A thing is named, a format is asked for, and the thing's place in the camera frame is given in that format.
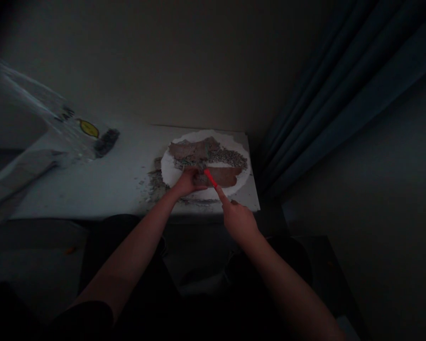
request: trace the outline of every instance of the transparent plastic bag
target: transparent plastic bag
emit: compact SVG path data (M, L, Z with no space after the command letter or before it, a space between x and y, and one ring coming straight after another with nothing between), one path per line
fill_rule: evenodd
M1 63L0 97L39 115L68 142L76 160L105 156L120 135L93 115L75 112L65 98L47 86Z

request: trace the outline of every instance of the yellow label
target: yellow label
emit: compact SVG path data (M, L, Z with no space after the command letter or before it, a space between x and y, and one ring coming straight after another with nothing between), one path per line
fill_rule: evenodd
M80 128L82 129L84 133L96 138L99 137L99 130L94 125L92 125L90 122L87 122L81 119L79 120L79 122L80 122Z

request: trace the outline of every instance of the red scraper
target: red scraper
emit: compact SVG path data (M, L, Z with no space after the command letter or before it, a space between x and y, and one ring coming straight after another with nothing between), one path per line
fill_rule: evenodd
M215 180L213 180L212 174L210 173L210 170L208 168L204 169L204 174L207 176L207 178L210 180L210 182L212 183L214 189L216 189L216 187L218 186L218 184L216 183Z

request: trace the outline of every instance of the curtain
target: curtain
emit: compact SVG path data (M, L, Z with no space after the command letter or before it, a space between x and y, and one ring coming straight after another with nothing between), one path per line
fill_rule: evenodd
M282 194L425 73L425 0L340 1L251 156L260 196Z

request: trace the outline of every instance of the wall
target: wall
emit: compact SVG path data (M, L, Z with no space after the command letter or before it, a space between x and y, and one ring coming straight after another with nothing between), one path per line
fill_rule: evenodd
M426 76L298 181L294 234L326 234L376 340L426 340Z
M110 119L245 131L282 107L334 0L33 1L0 58Z

